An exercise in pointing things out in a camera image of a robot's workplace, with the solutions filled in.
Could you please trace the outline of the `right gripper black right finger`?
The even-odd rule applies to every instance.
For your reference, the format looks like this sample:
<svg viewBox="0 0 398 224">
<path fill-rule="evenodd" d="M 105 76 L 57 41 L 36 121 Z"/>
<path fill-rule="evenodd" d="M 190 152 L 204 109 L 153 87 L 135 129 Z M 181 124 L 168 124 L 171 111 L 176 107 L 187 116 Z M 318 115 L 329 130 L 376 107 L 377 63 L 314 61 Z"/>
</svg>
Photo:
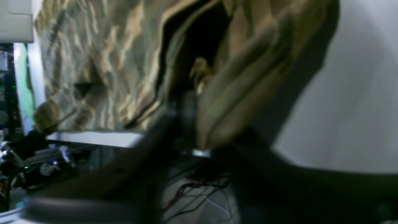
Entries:
<svg viewBox="0 0 398 224">
<path fill-rule="evenodd" d="M 198 101 L 197 142 L 232 177 L 244 224 L 396 224 L 397 173 L 305 168 L 271 145 L 301 91 Z"/>
</svg>

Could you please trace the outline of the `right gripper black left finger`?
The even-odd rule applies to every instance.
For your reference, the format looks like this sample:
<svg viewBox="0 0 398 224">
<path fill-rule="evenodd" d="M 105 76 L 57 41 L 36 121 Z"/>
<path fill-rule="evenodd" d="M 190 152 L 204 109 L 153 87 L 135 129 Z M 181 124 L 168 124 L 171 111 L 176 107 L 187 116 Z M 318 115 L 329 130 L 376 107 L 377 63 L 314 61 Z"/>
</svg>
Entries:
<svg viewBox="0 0 398 224">
<path fill-rule="evenodd" d="M 155 224 L 169 170 L 193 146 L 193 91 L 108 165 L 27 199 L 34 224 Z"/>
</svg>

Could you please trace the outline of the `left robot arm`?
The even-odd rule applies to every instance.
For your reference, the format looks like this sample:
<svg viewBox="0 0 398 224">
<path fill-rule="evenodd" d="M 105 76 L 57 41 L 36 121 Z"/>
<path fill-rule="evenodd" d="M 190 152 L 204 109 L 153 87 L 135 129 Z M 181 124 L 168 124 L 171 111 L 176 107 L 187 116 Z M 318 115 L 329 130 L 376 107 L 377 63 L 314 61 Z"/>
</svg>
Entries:
<svg viewBox="0 0 398 224">
<path fill-rule="evenodd" d="M 1 141 L 1 212 L 11 207 L 11 191 L 38 192 L 78 175 L 95 145 L 47 139 L 31 131 L 21 139 Z"/>
</svg>

